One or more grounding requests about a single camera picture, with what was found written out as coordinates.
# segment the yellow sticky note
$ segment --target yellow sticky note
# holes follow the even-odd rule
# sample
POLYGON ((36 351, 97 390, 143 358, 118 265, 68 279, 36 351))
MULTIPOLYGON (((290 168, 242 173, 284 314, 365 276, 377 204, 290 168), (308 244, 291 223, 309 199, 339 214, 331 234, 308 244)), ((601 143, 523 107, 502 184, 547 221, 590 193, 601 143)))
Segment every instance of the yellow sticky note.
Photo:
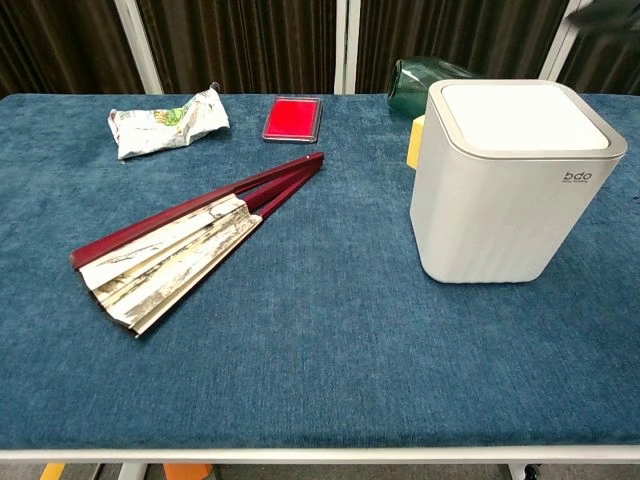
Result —
POLYGON ((424 115, 416 118, 411 125, 411 137, 409 138, 409 152, 407 153, 407 165, 414 170, 418 168, 418 155, 420 155, 420 141, 422 140, 422 127, 424 115))

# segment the orange object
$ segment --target orange object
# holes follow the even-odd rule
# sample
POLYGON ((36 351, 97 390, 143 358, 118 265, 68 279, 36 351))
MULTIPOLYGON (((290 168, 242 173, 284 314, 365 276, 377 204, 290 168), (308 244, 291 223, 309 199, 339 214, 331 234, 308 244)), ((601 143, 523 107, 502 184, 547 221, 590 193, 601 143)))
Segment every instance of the orange object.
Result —
POLYGON ((213 470, 209 464, 165 463, 164 474, 167 480, 202 480, 213 470))

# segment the white trash can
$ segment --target white trash can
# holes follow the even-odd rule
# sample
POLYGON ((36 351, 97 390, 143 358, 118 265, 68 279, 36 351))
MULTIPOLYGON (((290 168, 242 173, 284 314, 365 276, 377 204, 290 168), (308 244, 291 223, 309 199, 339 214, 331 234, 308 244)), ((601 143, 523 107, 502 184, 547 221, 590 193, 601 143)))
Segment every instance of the white trash can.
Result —
POLYGON ((451 283, 534 280, 626 149, 563 85, 434 83, 410 210, 424 270, 451 283))

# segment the red ink pad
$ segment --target red ink pad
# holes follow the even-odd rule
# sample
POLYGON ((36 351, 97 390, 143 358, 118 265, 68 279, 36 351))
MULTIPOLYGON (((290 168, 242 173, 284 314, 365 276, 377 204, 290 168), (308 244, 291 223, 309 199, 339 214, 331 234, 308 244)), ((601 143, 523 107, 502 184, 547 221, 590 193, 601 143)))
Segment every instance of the red ink pad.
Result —
POLYGON ((314 143, 318 140, 322 101, 310 97, 276 97, 262 131, 272 142, 314 143))

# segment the folding fan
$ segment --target folding fan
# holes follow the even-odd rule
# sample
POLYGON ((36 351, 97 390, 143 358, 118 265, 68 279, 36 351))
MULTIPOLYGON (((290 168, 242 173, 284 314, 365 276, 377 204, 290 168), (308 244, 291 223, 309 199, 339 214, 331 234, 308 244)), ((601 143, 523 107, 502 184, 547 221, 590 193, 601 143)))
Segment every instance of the folding fan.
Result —
POLYGON ((139 336, 302 187, 323 159, 320 152, 307 155, 112 233, 75 250, 73 268, 109 315, 139 336))

